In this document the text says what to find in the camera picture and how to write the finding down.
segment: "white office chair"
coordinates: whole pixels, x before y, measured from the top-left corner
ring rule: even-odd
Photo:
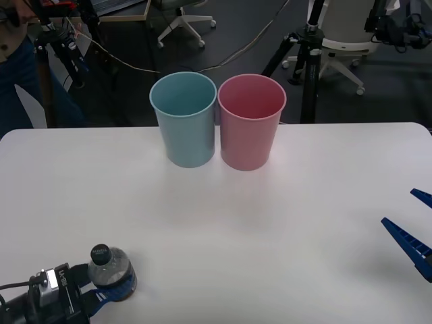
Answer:
[[[315,0],[309,0],[308,17]],[[337,57],[366,57],[376,51],[378,44],[372,43],[372,34],[365,32],[366,19],[375,0],[325,0],[319,17],[319,26],[324,32],[321,78],[324,72],[332,67],[357,84],[357,94],[363,95],[363,82],[357,78]],[[400,0],[389,0],[387,14],[400,8]],[[288,69],[290,62],[297,61],[297,56],[289,56],[282,62]],[[352,60],[356,67],[359,59]]]
[[[193,5],[195,7],[200,7],[204,5],[207,0],[154,0],[152,5],[155,6],[160,11],[175,10],[177,18],[164,30],[164,32],[157,38],[158,48],[163,48],[162,40],[177,27],[184,27],[188,32],[190,32],[195,38],[198,39],[199,47],[203,48],[205,46],[204,40],[201,35],[193,29],[189,24],[190,22],[210,22],[210,27],[216,27],[216,21],[213,20],[212,16],[191,16],[186,15],[183,10],[183,6]]]

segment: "cup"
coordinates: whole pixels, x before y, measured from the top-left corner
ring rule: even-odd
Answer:
[[[180,167],[199,167],[215,154],[216,86],[194,72],[170,74],[151,88],[168,158]]]
[[[282,110],[285,90],[258,74],[242,74],[220,87],[221,155],[234,169],[251,171],[269,159]]]

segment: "person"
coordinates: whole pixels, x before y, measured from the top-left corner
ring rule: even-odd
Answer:
[[[0,22],[0,138],[11,130],[33,127],[16,84],[42,104],[34,47],[27,37],[27,23],[34,13],[25,1],[0,0],[0,10],[14,6],[20,18],[19,27],[9,21]],[[51,76],[58,126],[85,127],[81,109],[52,72]]]

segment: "floor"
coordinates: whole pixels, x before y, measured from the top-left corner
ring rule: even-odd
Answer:
[[[188,14],[212,15],[216,29],[208,23],[195,23],[206,42],[199,49],[197,41],[182,30],[169,35],[165,48],[156,47],[156,37],[166,27],[159,17],[155,29],[149,31],[150,43],[161,76],[184,70],[200,70],[215,65],[230,53],[250,42],[279,9],[283,0],[209,0],[200,8],[188,8]],[[283,36],[302,26],[307,2],[291,0],[264,38],[252,50],[227,66],[205,72],[217,86],[231,76],[244,73],[260,74],[278,48]],[[403,18],[399,11],[396,17]],[[424,11],[425,21],[432,14]],[[132,65],[151,68],[145,43],[145,28],[140,22],[102,23],[107,35],[108,49]],[[355,73],[364,81],[366,93],[356,95],[356,86],[338,74],[329,74],[320,81],[317,123],[354,122],[417,122],[432,128],[432,47],[419,51],[409,49],[399,54],[393,47],[381,45]],[[71,87],[70,94],[81,105],[92,126],[156,126],[157,121],[149,103],[149,90],[155,81],[152,74],[119,67],[117,87],[111,89],[109,79],[95,61],[90,50],[86,59],[92,74],[86,77],[82,89]],[[277,69],[273,78],[288,94],[288,104],[282,121],[297,124],[300,118],[302,87],[288,84],[290,71]]]

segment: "bottle cap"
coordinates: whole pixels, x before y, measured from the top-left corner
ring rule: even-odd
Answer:
[[[90,256],[95,265],[106,265],[111,260],[111,250],[105,244],[97,244]]]

